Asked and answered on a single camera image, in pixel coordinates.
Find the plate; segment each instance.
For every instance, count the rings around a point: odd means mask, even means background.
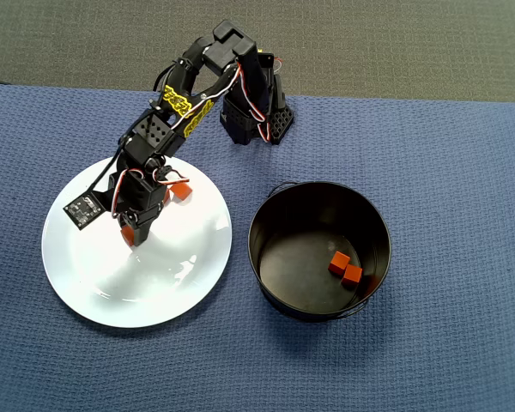
[[[109,160],[78,174],[53,202],[42,233],[45,272],[61,300],[94,322],[119,328],[166,322],[201,301],[221,277],[233,237],[227,205],[204,173],[172,158],[168,164],[191,179],[193,192],[184,201],[172,198],[140,246],[125,244],[110,213],[80,231],[63,207]],[[106,186],[107,175],[96,189]]]

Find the blue mat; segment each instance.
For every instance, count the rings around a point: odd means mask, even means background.
[[[227,269],[180,318],[114,330],[55,295],[40,235],[151,96],[0,87],[0,411],[515,411],[515,104],[291,97],[278,147],[233,145],[215,107],[178,156],[227,201]],[[284,180],[385,218],[390,273],[358,315],[303,324],[261,295],[246,235]]]

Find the textured fabric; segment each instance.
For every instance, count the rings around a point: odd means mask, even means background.
[[[515,104],[290,97],[280,146],[231,143],[218,106],[178,152],[226,199],[233,249],[171,322],[115,330],[48,283],[48,208],[152,94],[0,87],[0,411],[515,411]],[[250,221],[285,180],[367,196],[389,275],[359,314],[304,324],[264,299]]]
[[[223,19],[287,94],[515,101],[515,0],[0,0],[0,80],[150,90]]]

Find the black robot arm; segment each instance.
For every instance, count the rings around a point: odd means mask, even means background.
[[[203,117],[223,95],[220,121],[235,143],[248,144],[254,137],[278,144],[294,115],[284,100],[275,57],[259,52],[256,43],[231,22],[214,29],[214,38],[197,39],[164,70],[155,83],[158,100],[130,126],[118,141],[107,167],[88,189],[65,206],[69,218],[81,230],[102,213],[111,212],[130,245],[140,245],[152,222],[160,215],[167,187],[187,181],[167,164]],[[200,69],[206,65],[217,81],[198,94],[192,92]],[[107,191],[95,186],[109,175]],[[177,173],[171,179],[170,173]]]

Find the orange block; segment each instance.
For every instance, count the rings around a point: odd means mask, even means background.
[[[181,200],[185,200],[192,193],[191,187],[186,183],[176,183],[170,187],[170,191]]]
[[[361,281],[362,269],[358,266],[348,264],[345,268],[345,274],[343,275],[342,285],[343,286],[354,286]]]
[[[166,193],[164,193],[164,200],[162,201],[162,204],[166,204],[168,200],[170,200],[170,188],[169,187],[166,189]]]
[[[132,247],[134,245],[134,229],[126,225],[122,227],[122,229],[120,229],[120,233],[122,234],[124,242],[126,242],[126,245]]]
[[[330,262],[330,266],[328,266],[328,270],[338,276],[343,276],[343,271],[347,267],[349,260],[351,260],[349,256],[337,251]]]

